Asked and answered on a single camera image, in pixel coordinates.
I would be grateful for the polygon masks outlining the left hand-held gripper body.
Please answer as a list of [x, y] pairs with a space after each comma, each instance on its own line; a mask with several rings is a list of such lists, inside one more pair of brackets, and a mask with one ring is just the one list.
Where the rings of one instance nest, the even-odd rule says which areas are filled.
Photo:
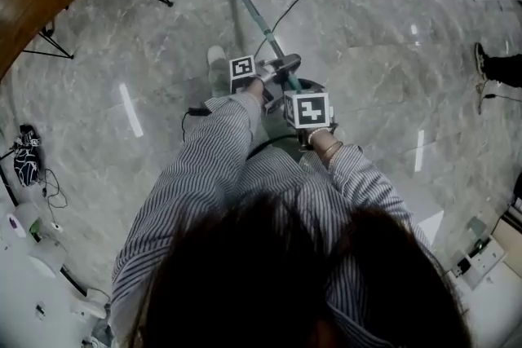
[[254, 79], [259, 79], [264, 85], [281, 83], [276, 61], [255, 62], [253, 55], [230, 59], [229, 78], [231, 93], [244, 90]]

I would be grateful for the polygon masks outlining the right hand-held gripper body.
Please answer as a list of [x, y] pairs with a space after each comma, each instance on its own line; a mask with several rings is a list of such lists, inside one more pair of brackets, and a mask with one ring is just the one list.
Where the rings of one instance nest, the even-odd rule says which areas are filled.
[[284, 116], [287, 124], [296, 130], [333, 129], [334, 108], [323, 85], [299, 78], [301, 91], [284, 91]]

